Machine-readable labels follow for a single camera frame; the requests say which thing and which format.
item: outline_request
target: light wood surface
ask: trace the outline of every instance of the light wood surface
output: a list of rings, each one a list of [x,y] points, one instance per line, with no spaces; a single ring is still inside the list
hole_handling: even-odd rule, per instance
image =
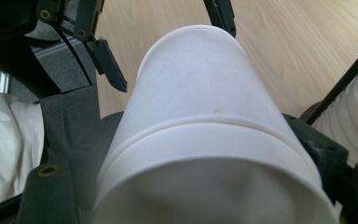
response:
[[[358,57],[358,0],[231,0],[237,40],[283,113],[299,116],[322,100]],[[148,49],[189,24],[210,24],[202,0],[108,0],[97,37],[129,81],[114,90],[97,75],[102,118],[122,111]]]

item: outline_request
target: black cable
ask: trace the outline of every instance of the black cable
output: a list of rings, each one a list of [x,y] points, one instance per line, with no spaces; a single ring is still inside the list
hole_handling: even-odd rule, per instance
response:
[[[63,40],[63,42],[65,42],[66,46],[68,46],[69,50],[71,50],[72,54],[75,56],[77,63],[79,64],[81,70],[83,71],[84,76],[86,77],[87,81],[89,82],[90,85],[92,85],[92,82],[90,80],[89,75],[87,74],[86,68],[84,67],[83,63],[80,61],[79,56],[77,55],[74,47],[72,47],[71,43],[69,43],[68,39],[66,38],[66,36],[59,30],[55,29],[56,32],[58,33],[58,35],[60,36],[60,38]]]
[[[345,75],[339,80],[336,86],[327,94],[327,96],[321,101],[321,103],[316,107],[312,114],[308,117],[307,123],[311,125],[317,118],[319,118],[322,113],[333,103],[336,98],[345,91],[345,88],[357,77],[358,75],[358,59],[350,67],[350,69],[345,73]]]

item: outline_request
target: black wire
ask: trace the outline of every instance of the black wire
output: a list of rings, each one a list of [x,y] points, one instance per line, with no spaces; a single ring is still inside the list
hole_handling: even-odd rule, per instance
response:
[[[58,33],[58,35],[60,36],[60,38],[63,40],[63,42],[65,42],[66,46],[68,46],[69,50],[71,50],[72,54],[73,54],[73,55],[75,56],[75,58],[76,58],[77,63],[79,64],[81,70],[83,71],[83,74],[84,74],[84,76],[86,77],[87,81],[89,82],[90,85],[92,85],[92,82],[91,82],[91,80],[90,80],[90,77],[89,77],[89,75],[87,74],[86,68],[84,67],[83,63],[80,61],[80,58],[79,58],[79,56],[77,55],[77,53],[76,53],[74,47],[72,47],[71,43],[69,43],[68,39],[65,37],[65,35],[64,35],[61,31],[59,31],[59,30],[57,30],[57,29],[55,29],[55,30],[56,30],[56,32]]]
[[[336,86],[327,94],[327,96],[321,101],[316,107],[313,113],[308,117],[307,123],[311,125],[322,113],[333,103],[336,98],[347,88],[347,86],[357,77],[358,75],[358,59],[345,73],[345,75],[339,80]]]

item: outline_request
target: white cloth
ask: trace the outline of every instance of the white cloth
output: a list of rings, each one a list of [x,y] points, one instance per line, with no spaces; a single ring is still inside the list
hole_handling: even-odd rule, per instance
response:
[[[40,105],[0,94],[0,202],[23,191],[40,163],[44,126]]]

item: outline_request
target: wooden table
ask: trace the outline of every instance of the wooden table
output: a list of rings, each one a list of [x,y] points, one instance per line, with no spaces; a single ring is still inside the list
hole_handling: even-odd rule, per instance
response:
[[[321,101],[358,57],[358,0],[231,0],[237,40],[283,113]],[[114,90],[97,75],[102,118],[122,111],[148,49],[189,24],[210,24],[202,0],[107,0],[97,37],[108,40],[129,81]]]

